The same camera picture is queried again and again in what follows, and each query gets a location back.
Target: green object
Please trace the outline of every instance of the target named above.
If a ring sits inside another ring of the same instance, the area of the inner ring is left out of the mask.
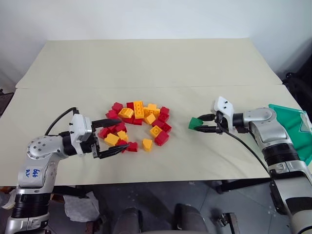
[[[203,123],[204,123],[204,121],[202,121],[201,119],[192,117],[190,124],[189,124],[189,129],[194,130],[194,127],[201,126]]]
[[[286,129],[299,158],[308,165],[312,160],[312,125],[305,111],[269,104],[277,121]]]

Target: white table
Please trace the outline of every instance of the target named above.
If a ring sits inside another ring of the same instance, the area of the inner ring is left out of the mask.
[[[260,163],[236,140],[188,129],[191,117],[209,113],[212,101],[219,95],[230,100],[237,113],[269,103],[299,108],[283,85],[17,89],[0,119],[0,185],[16,184],[26,145],[43,135],[64,110],[76,106],[81,114],[96,120],[104,118],[115,101],[135,100],[171,109],[170,140],[162,147],[154,145],[150,153],[140,149],[139,153],[126,152],[106,159],[93,159],[89,154],[71,156],[59,163],[56,185],[268,177]],[[67,130],[70,119],[70,115],[66,116],[51,133]],[[130,140],[150,137],[147,125],[127,128]],[[239,137],[263,157],[250,135]]]
[[[151,153],[71,156],[60,162],[56,185],[268,177],[239,142],[189,130],[189,121],[218,96],[236,112],[299,108],[249,39],[49,41],[17,88],[0,119],[0,185],[16,184],[28,142],[64,110],[76,106],[96,120],[114,102],[135,100],[171,109],[169,142]],[[52,133],[68,130],[70,119]],[[139,144],[150,137],[147,125],[127,128]],[[239,137],[263,157],[250,135]]]
[[[17,88],[281,84],[249,39],[49,41]]]

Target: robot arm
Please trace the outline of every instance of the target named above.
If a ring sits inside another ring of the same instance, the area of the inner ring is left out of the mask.
[[[195,129],[229,135],[235,129],[239,133],[251,133],[268,165],[267,171],[272,179],[271,197],[276,210],[289,216],[292,233],[312,234],[311,173],[305,162],[299,159],[287,131],[277,121],[276,112],[270,108],[259,108],[234,114],[232,104],[219,97],[213,103],[212,113],[199,118],[214,119],[216,127],[203,125]]]
[[[19,171],[17,194],[12,215],[8,218],[5,234],[34,231],[44,233],[48,224],[48,204],[53,190],[60,160],[72,155],[92,153],[94,158],[113,156],[128,145],[99,150],[96,128],[120,123],[117,119],[91,122],[75,112],[68,132],[58,136],[40,136],[27,146],[27,158]]]

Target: pile of lego bricks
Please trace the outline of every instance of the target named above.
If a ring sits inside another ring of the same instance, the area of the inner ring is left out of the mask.
[[[129,144],[127,151],[138,151],[138,143],[129,141],[125,123],[142,125],[144,121],[151,125],[150,134],[158,146],[162,146],[169,139],[168,133],[171,131],[171,126],[166,123],[169,119],[169,109],[164,106],[160,109],[157,108],[156,104],[148,104],[147,107],[144,107],[143,101],[134,101],[126,103],[126,107],[123,107],[121,103],[115,102],[106,117],[122,120],[122,123],[102,128],[98,133],[97,136],[109,146]],[[152,146],[153,140],[146,138],[142,140],[142,148],[145,151],[150,152]]]

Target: black cable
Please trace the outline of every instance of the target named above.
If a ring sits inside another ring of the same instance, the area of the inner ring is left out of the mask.
[[[221,129],[221,131],[225,132],[227,135],[235,138],[236,140],[238,140],[240,143],[242,143],[255,157],[256,159],[258,159],[258,161],[261,163],[262,167],[266,170],[266,172],[268,171],[267,167],[264,165],[264,163],[262,162],[262,160],[258,157],[258,155],[241,139],[239,139],[237,136],[233,135],[232,133],[230,133],[228,130],[226,130],[225,128],[223,128],[221,126],[220,123],[217,122],[217,125],[219,127],[219,129]]]
[[[67,111],[65,111],[63,114],[61,114],[59,117],[57,117],[53,123],[50,125],[50,127],[48,128],[48,130],[45,132],[45,136],[49,135],[49,132],[51,131],[51,129],[53,128],[53,126],[61,119],[63,118],[66,114],[68,114],[69,112],[73,111],[73,114],[79,114],[79,111],[77,110],[76,107],[72,107],[69,108]]]

